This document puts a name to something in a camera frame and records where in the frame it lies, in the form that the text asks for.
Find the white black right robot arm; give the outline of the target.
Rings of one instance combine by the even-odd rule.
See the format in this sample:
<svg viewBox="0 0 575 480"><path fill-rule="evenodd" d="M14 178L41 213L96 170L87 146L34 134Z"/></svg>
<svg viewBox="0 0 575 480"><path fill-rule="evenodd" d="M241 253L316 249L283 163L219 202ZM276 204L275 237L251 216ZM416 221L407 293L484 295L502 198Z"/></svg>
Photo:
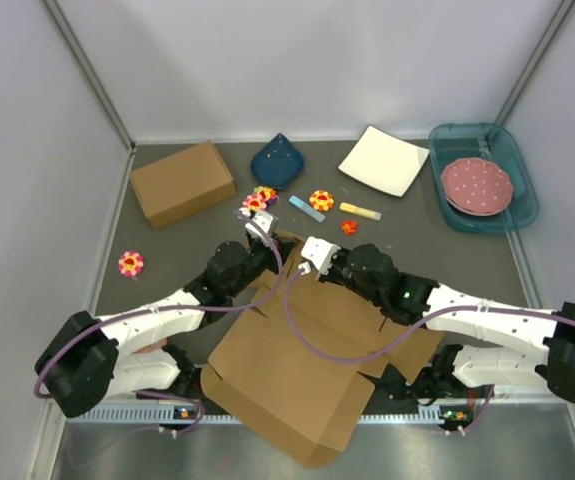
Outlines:
<svg viewBox="0 0 575 480"><path fill-rule="evenodd" d="M435 358L433 380L441 393L514 385L546 388L575 404L575 303L546 310L477 298L399 271L373 244L346 249L311 238L301 254L318 281L352 291L399 325L483 342L451 345Z"/></svg>

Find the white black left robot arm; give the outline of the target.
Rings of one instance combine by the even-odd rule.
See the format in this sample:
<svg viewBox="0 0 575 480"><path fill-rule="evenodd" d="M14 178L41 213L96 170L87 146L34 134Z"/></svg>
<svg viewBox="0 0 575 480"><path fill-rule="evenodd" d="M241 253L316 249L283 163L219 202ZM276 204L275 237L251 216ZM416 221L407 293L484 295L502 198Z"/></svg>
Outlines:
<svg viewBox="0 0 575 480"><path fill-rule="evenodd" d="M67 418L126 394L177 398L197 388L198 370L168 338L206 328L236 311L234 298L263 273L280 274L296 245L271 235L222 243L205 270L185 287L147 306L93 317L80 311L65 322L35 364L37 390Z"/></svg>

